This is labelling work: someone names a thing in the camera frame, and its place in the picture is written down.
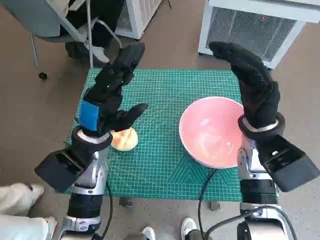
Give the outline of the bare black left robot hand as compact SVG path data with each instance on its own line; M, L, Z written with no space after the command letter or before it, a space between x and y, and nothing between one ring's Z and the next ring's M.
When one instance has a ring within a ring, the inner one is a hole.
M105 65L95 77L95 84L82 98L79 125L87 136L101 137L109 131L129 129L147 109L146 103L120 110L123 101L122 88L134 77L145 52L145 44L138 42L122 48L114 62Z

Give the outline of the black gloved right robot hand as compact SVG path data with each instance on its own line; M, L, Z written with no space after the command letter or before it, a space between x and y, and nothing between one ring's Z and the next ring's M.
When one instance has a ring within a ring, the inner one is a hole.
M280 92L263 61L236 43L212 41L209 49L216 59L228 62L237 77L248 123L255 129L275 123Z

